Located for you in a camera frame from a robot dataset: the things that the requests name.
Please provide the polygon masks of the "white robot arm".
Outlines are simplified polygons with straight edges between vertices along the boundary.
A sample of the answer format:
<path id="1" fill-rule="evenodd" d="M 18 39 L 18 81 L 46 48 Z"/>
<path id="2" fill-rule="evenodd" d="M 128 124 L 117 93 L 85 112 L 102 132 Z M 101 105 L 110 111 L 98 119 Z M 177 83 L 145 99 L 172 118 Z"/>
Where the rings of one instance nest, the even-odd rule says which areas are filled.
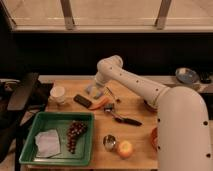
<path id="1" fill-rule="evenodd" d="M 198 92 L 130 73 L 118 55 L 97 63 L 95 81 L 104 85 L 111 79 L 157 108 L 158 171 L 213 171 L 208 111 Z"/>

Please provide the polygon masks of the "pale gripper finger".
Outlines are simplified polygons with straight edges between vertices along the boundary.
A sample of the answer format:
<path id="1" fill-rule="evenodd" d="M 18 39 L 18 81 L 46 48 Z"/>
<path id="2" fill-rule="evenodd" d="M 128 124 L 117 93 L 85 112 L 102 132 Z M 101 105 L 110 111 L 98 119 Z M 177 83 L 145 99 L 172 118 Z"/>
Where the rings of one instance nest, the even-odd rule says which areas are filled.
<path id="1" fill-rule="evenodd" d="M 93 97 L 101 97 L 104 94 L 103 88 L 97 85 L 92 87 L 92 96 Z"/>

